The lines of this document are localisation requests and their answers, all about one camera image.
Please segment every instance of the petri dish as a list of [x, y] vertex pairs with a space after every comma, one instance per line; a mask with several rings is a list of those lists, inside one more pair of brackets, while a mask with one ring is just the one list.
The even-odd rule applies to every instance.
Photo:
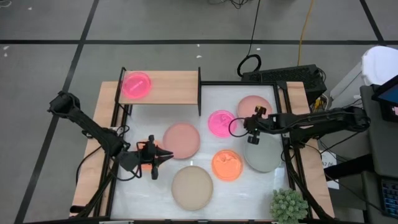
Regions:
[[201, 209], [213, 195], [213, 181], [201, 167], [184, 167], [174, 176], [172, 195], [178, 205], [186, 210]]
[[251, 117], [253, 114], [256, 114], [254, 111], [256, 106], [262, 106], [267, 109], [262, 118], [266, 119], [269, 114], [272, 114], [272, 107], [266, 99], [261, 96], [247, 96], [238, 104], [238, 116], [240, 118]]
[[122, 93], [130, 99], [139, 99], [148, 95], [151, 88], [150, 78], [144, 72], [131, 72], [124, 77], [122, 83]]
[[220, 180], [233, 181], [242, 174], [242, 159], [232, 150], [221, 150], [214, 155], [211, 169]]
[[[230, 122], [235, 119], [235, 116], [226, 110], [218, 110], [213, 112], [208, 121], [209, 130], [217, 137], [220, 138], [227, 138], [230, 137], [231, 134], [229, 133], [229, 124]], [[237, 124], [233, 122], [231, 124], [231, 132], [234, 133], [236, 130]]]
[[186, 159], [199, 150], [200, 135], [193, 125], [177, 123], [166, 130], [163, 144], [166, 150], [174, 153], [175, 159]]
[[[146, 142], [146, 141], [148, 141], [148, 139], [143, 139], [140, 142]], [[155, 143], [155, 146], [159, 146], [160, 148], [162, 148], [162, 143], [160, 143], [158, 140], [155, 140], [154, 143]], [[144, 144], [140, 144], [139, 143], [138, 144], [138, 149], [141, 150], [143, 146], [144, 146]], [[152, 170], [152, 165], [150, 165], [150, 164], [142, 164], [141, 165], [141, 169], [142, 170]]]
[[261, 134], [258, 145], [246, 142], [244, 158], [248, 164], [259, 172], [270, 172], [276, 169], [282, 159], [282, 145], [270, 134]]

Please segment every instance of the orange object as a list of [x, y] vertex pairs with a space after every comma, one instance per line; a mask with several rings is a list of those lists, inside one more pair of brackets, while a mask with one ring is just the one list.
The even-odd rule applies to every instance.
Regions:
[[[147, 142], [147, 141], [148, 141], [148, 139], [143, 139], [140, 142]], [[154, 143], [155, 143], [155, 146], [162, 147], [162, 143], [160, 143], [158, 140], [155, 140]], [[143, 143], [138, 143], [138, 149], [142, 149], [142, 147], [144, 147], [144, 144]], [[152, 170], [152, 165], [143, 164], [143, 165], [141, 165], [141, 169], [142, 170]]]
[[220, 180], [233, 181], [242, 174], [242, 159], [232, 150], [221, 150], [214, 155], [211, 169]]

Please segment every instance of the wooden shelf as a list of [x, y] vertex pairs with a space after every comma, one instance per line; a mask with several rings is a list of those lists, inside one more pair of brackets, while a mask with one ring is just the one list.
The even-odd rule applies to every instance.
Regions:
[[[125, 71], [124, 75], [134, 71]], [[120, 92], [119, 103], [128, 104], [198, 104], [198, 71], [143, 71], [151, 82], [149, 94], [140, 99], [130, 99]]]

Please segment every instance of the succulent plant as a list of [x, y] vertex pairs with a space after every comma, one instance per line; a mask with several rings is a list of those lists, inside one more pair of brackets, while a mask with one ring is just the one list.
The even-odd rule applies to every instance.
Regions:
[[274, 190], [270, 213], [279, 224], [297, 224], [307, 215], [308, 203], [295, 190]]

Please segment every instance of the yellow cable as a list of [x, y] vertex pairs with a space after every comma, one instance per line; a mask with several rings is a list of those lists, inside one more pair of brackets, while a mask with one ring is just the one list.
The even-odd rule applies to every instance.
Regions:
[[313, 5], [314, 0], [311, 0], [311, 4], [310, 4], [310, 9], [307, 12], [307, 16], [305, 17], [305, 22], [304, 22], [304, 26], [303, 26], [303, 30], [301, 31], [301, 36], [300, 36], [300, 43], [298, 45], [298, 59], [297, 59], [297, 66], [300, 65], [300, 57], [301, 57], [301, 43], [303, 42], [303, 38], [304, 38], [304, 32], [305, 32], [305, 27], [307, 26], [307, 21], [308, 18], [310, 17], [311, 14], [311, 10], [312, 10], [312, 5]]

